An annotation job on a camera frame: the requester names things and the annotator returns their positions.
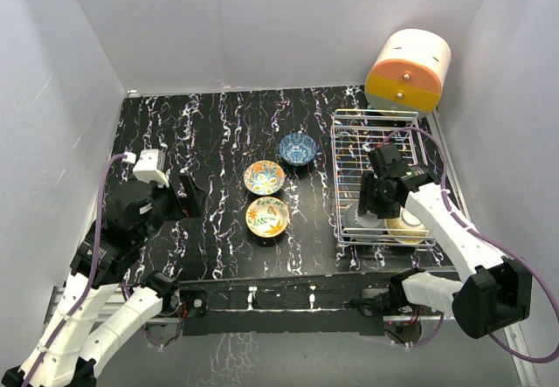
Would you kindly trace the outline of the blue patterned bowl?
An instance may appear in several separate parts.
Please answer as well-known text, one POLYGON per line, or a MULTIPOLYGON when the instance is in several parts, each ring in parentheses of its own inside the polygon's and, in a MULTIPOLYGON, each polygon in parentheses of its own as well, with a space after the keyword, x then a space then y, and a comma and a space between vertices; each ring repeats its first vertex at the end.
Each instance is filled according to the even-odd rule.
POLYGON ((279 143, 279 155, 293 166, 302 166, 313 161, 318 152, 318 144, 303 133, 286 135, 279 143))

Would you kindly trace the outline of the red rimmed grey bowl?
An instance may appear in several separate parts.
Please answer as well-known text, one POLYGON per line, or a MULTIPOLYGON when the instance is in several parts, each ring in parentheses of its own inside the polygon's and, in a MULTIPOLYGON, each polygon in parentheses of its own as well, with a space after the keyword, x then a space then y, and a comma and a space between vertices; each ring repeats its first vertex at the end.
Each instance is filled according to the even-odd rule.
POLYGON ((347 209, 342 219, 343 232, 350 240, 370 243, 384 235, 384 221, 375 214, 359 215, 357 209, 347 209))

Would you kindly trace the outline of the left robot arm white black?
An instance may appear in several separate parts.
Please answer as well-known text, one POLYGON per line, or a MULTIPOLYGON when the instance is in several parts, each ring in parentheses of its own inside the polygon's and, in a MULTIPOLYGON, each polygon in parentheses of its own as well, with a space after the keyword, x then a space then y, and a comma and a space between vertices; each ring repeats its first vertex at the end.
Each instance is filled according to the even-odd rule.
POLYGON ((149 238, 167 222, 200 218, 207 194, 181 174, 184 193, 171 185, 131 179, 101 205, 74 255, 62 298, 30 356, 7 370, 4 386, 94 386, 116 352, 157 315, 180 310, 178 283, 153 271, 101 325, 107 301, 149 238))

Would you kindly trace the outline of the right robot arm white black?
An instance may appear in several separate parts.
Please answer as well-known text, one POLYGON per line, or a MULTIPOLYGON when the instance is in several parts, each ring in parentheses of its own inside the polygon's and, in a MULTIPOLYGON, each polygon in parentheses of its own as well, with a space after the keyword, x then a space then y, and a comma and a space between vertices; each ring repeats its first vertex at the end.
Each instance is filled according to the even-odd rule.
POLYGON ((364 308, 409 314, 418 306, 453 317, 473 339, 529 317, 532 275, 517 259, 474 236, 473 225, 453 209, 443 181, 427 165, 409 165, 388 143, 368 153, 358 210, 379 218, 407 211, 435 238, 458 272, 457 280, 411 269, 390 278, 387 292, 364 308))

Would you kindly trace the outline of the yellow dotted bowl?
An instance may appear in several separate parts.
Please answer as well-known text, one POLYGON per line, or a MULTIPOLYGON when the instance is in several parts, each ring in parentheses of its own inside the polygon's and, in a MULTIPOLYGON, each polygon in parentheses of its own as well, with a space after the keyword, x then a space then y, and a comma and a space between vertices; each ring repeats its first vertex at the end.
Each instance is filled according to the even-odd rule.
POLYGON ((429 235, 421 221, 404 208, 400 209, 397 218, 384 219, 384 228, 397 243, 402 245, 419 245, 429 235))

